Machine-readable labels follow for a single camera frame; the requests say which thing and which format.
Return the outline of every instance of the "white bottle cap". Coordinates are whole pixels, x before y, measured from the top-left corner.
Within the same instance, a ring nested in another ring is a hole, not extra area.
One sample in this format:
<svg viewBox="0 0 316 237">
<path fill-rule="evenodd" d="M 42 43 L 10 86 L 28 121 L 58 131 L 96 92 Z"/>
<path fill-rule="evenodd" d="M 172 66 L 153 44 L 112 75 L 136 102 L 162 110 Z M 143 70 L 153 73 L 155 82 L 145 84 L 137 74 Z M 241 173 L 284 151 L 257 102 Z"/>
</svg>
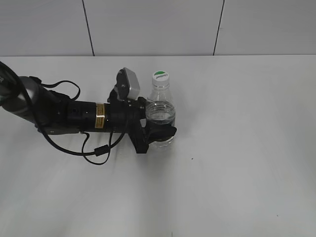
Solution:
<svg viewBox="0 0 316 237">
<path fill-rule="evenodd" d="M 167 86 L 169 85 L 169 73 L 158 71 L 153 74 L 153 85 Z"/>
</svg>

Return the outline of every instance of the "black cable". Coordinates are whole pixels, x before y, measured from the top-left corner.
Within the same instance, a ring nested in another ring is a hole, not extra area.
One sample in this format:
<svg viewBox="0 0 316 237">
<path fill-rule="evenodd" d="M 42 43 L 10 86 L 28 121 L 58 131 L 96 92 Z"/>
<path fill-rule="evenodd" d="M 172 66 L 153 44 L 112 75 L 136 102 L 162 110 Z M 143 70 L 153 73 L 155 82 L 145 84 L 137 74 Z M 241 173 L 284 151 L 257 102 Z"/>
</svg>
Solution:
<svg viewBox="0 0 316 237">
<path fill-rule="evenodd" d="M 78 88 L 78 93 L 77 93 L 77 95 L 76 95 L 74 98 L 72 98 L 71 100 L 74 101 L 74 100 L 77 100 L 77 99 L 79 98 L 80 92 L 81 92 L 80 87 L 79 87 L 76 83 L 74 83 L 74 82 L 72 82 L 72 81 L 70 81 L 70 80 L 61 80 L 61 81 L 59 81 L 59 82 L 57 82 L 57 83 L 55 83 L 55 84 L 43 84 L 43 83 L 41 83 L 40 85 L 41 85 L 42 87 L 46 87 L 46 88 L 55 88 L 55 87 L 57 87 L 57 86 L 58 86 L 59 84 L 61 84 L 61 83 L 70 83 L 70 84 L 74 85 L 75 87 L 77 87 L 77 88 Z"/>
<path fill-rule="evenodd" d="M 6 64 L 0 62 L 0 69 L 3 69 L 4 71 L 7 71 L 9 74 L 11 74 L 11 76 L 13 76 L 17 82 L 17 85 L 18 87 L 20 88 L 21 90 L 21 93 L 23 94 L 24 98 L 25 98 L 25 101 L 26 101 L 26 104 L 27 106 L 29 107 L 29 109 L 31 110 L 32 112 L 32 115 L 33 115 L 33 118 L 34 118 L 34 121 L 35 121 L 35 125 L 38 127 L 39 131 L 41 132 L 41 134 L 44 136 L 44 138 L 47 140 L 47 142 L 52 145 L 54 148 L 58 149 L 59 151 L 62 151 L 64 153 L 67 153 L 67 154 L 70 154 L 70 155 L 73 155 L 73 156 L 83 156 L 89 163 L 92 163 L 92 164 L 95 164 L 95 165 L 102 165 L 102 164 L 105 164 L 108 159 L 109 159 L 109 156 L 110 156 L 110 151 L 111 151 L 111 148 L 113 148 L 114 146 L 116 146 L 121 140 L 122 138 L 124 137 L 126 131 L 127 131 L 127 128 L 128 128 L 128 116 L 126 116 L 126 123 L 125 123 L 125 128 L 124 128 L 124 131 L 123 133 L 119 136 L 119 138 L 113 143 L 111 144 L 112 142 L 112 135 L 113 135 L 113 131 L 111 131 L 111 134 L 110 134 L 110 139 L 109 139 L 109 145 L 108 145 L 108 148 L 105 148 L 107 146 L 103 146 L 103 147 L 100 147 L 99 149 L 101 149 L 101 152 L 99 150 L 98 154 L 96 153 L 96 150 L 94 152 L 89 152 L 89 153 L 84 153 L 83 152 L 83 148 L 84 148 L 84 145 L 86 144 L 87 140 L 89 139 L 90 135 L 88 133 L 85 133 L 87 135 L 87 138 L 85 139 L 84 143 L 83 143 L 83 147 L 82 147 L 82 150 L 81 150 L 81 153 L 80 152 L 73 152 L 73 151 L 70 151 L 70 150 L 67 150 L 65 148 L 62 148 L 60 147 L 59 145 L 57 145 L 47 134 L 46 130 L 44 129 L 44 127 L 42 126 L 42 124 L 40 123 L 39 119 L 38 119 L 38 116 L 37 116 L 37 113 L 33 107 L 33 103 L 32 103 L 32 100 L 28 94 L 28 92 L 26 91 L 26 88 L 24 86 L 24 84 L 22 83 L 22 81 L 20 80 L 20 78 L 16 75 L 16 73 L 14 71 L 11 70 L 11 68 L 9 68 Z M 79 94 L 80 94 L 80 88 L 79 86 L 77 86 L 74 82 L 72 81 L 67 81 L 67 80 L 62 80 L 62 81 L 59 81 L 55 84 L 41 84 L 43 87 L 47 87 L 47 88 L 54 88 L 56 86 L 58 86 L 59 84 L 63 83 L 63 82 L 68 82 L 68 83 L 71 83 L 73 85 L 75 85 L 79 91 L 77 93 L 77 95 L 75 96 L 75 98 L 73 98 L 73 100 L 77 99 Z M 109 153 L 108 154 L 108 158 L 106 159 L 105 162 L 103 163 L 95 163 L 95 162 L 92 162 L 90 161 L 89 159 L 86 158 L 86 156 L 92 156 L 92 155 L 102 155 L 102 154 L 105 154 L 105 153 Z"/>
<path fill-rule="evenodd" d="M 19 86 L 20 90 L 21 90 L 21 93 L 23 94 L 24 98 L 25 98 L 25 101 L 26 101 L 26 104 L 27 106 L 29 107 L 29 109 L 31 110 L 32 112 L 32 115 L 33 115 L 33 118 L 34 118 L 34 121 L 35 121 L 35 125 L 39 128 L 39 131 L 43 134 L 44 138 L 47 140 L 47 142 L 49 144 L 51 144 L 54 148 L 64 152 L 64 153 L 67 153 L 67 154 L 70 154 L 70 155 L 73 155 L 73 156 L 82 156 L 82 153 L 80 152 L 73 152 L 73 151 L 70 151 L 70 150 L 67 150 L 65 148 L 62 148 L 60 146 L 58 146 L 47 134 L 47 132 L 45 131 L 45 129 L 43 128 L 42 124 L 40 123 L 39 119 L 38 119 L 38 116 L 36 114 L 36 111 L 33 107 L 33 103 L 32 103 L 32 100 L 30 99 L 30 96 L 29 94 L 27 93 L 26 91 L 26 88 L 24 86 L 24 84 L 22 83 L 22 81 L 20 80 L 20 78 L 16 75 L 16 73 L 14 71 L 11 70 L 11 68 L 9 68 L 6 64 L 4 64 L 3 62 L 0 62 L 0 68 L 2 68 L 4 71 L 7 71 L 9 72 L 16 80 L 16 83 L 17 85 Z M 85 156 L 92 156 L 92 155 L 95 155 L 95 152 L 89 152 L 89 153 L 84 153 Z"/>
<path fill-rule="evenodd" d="M 81 148 L 81 153 L 82 153 L 82 156 L 84 157 L 84 159 L 89 162 L 90 164 L 94 164 L 94 165 L 103 165 L 105 164 L 108 160 L 109 160 L 109 157 L 110 157 L 110 153 L 111 153 L 111 142 L 112 142 L 112 136 L 113 136 L 113 130 L 111 131 L 110 133 L 110 138 L 109 138 L 109 152 L 108 152 L 108 157 L 106 158 L 106 160 L 104 162 L 101 162 L 101 163 L 96 163 L 96 162 L 93 162 L 91 160 L 89 160 L 85 155 L 84 155 L 84 152 L 83 152 L 83 149 L 84 149 L 84 146 L 85 144 L 87 143 L 89 137 L 90 137 L 90 134 L 87 133 L 87 132 L 82 132 L 82 134 L 85 134 L 87 137 L 85 138 L 84 142 L 83 142 L 83 145 L 82 145 L 82 148 Z"/>
</svg>

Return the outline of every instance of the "plastic bottle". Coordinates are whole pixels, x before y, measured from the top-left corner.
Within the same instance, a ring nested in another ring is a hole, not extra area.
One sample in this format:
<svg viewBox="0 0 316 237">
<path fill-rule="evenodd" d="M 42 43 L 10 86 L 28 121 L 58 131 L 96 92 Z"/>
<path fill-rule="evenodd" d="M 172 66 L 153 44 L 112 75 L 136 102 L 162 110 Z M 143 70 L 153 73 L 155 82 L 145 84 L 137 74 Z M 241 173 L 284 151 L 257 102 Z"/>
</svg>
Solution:
<svg viewBox="0 0 316 237">
<path fill-rule="evenodd" d="M 175 125 L 176 111 L 173 106 L 172 96 L 169 89 L 169 74 L 158 71 L 153 74 L 153 90 L 148 97 L 149 104 L 146 106 L 146 119 L 156 124 Z M 153 142 L 156 148 L 168 146 L 172 138 L 166 141 Z"/>
</svg>

